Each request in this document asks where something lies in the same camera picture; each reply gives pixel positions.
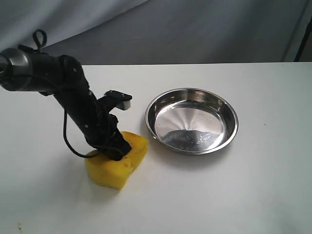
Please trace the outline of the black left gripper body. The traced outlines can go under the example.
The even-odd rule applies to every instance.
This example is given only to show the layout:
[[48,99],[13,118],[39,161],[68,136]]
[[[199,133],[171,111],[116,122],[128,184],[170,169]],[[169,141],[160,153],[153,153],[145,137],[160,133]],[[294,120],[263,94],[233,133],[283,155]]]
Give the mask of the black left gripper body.
[[121,149],[122,135],[116,127],[111,126],[107,114],[101,112],[102,108],[90,91],[81,64],[66,55],[60,56],[59,61],[63,71],[62,85],[54,98],[67,111],[90,146]]

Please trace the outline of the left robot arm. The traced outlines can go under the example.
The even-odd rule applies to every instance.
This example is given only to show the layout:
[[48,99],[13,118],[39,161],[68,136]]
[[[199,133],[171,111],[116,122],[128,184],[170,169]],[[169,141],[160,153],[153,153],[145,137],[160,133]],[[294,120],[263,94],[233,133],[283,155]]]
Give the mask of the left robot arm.
[[110,159],[119,161],[132,147],[110,114],[115,107],[126,110],[131,95],[108,91],[98,99],[90,90],[81,64],[73,57],[53,57],[26,46],[8,48],[0,54],[0,85],[7,91],[53,95],[83,133],[86,142]]

